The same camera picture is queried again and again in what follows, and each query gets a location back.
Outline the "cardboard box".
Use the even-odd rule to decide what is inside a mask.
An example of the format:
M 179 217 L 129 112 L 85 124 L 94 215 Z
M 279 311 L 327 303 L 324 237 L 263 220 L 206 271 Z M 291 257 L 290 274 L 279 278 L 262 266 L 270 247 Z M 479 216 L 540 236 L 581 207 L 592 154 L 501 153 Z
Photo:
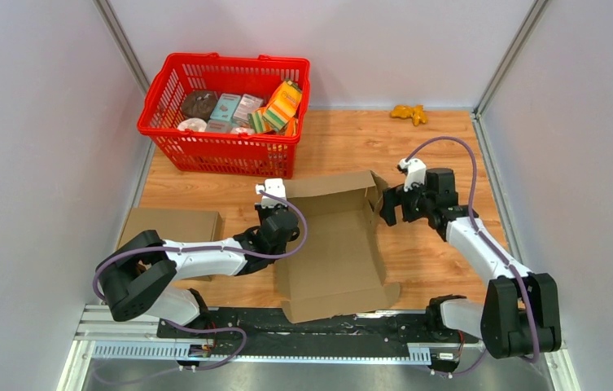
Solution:
M 213 242 L 224 239 L 224 220 L 217 211 L 132 208 L 116 248 L 145 230 L 156 230 L 161 239 L 177 242 Z

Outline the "cardboard sheet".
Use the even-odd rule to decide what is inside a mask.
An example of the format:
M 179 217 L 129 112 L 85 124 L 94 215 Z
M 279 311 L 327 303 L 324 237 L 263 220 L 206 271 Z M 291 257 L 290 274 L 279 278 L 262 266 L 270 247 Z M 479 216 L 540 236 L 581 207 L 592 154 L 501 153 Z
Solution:
M 391 308 L 401 286 L 387 282 L 376 235 L 387 183 L 371 170 L 285 182 L 305 217 L 306 242 L 274 264 L 291 323 Z

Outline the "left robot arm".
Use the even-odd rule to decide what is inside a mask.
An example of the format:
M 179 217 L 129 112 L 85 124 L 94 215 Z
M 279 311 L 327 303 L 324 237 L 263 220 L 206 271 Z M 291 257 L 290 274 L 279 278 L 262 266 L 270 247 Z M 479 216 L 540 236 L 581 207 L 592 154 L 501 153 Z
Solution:
M 294 254 L 287 249 L 290 242 L 303 245 L 307 239 L 308 225 L 293 204 L 257 210 L 259 225 L 215 242 L 175 242 L 155 230 L 140 232 L 96 267 L 94 292 L 117 322 L 150 315 L 178 324 L 191 338 L 201 337 L 210 318 L 200 295 L 174 288 L 173 282 L 250 275 Z

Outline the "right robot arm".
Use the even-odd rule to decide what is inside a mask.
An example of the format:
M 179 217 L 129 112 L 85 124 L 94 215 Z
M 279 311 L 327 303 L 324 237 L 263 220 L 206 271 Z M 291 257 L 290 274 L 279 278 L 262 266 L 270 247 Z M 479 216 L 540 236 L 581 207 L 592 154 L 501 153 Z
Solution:
M 458 202 L 454 172 L 399 164 L 404 183 L 383 191 L 380 217 L 388 226 L 427 221 L 459 251 L 486 287 L 483 304 L 462 295 L 429 301 L 425 329 L 437 341 L 455 332 L 481 339 L 493 358 L 536 357 L 562 346 L 558 286 L 548 273 L 534 273 L 510 255 L 486 230 L 477 212 Z

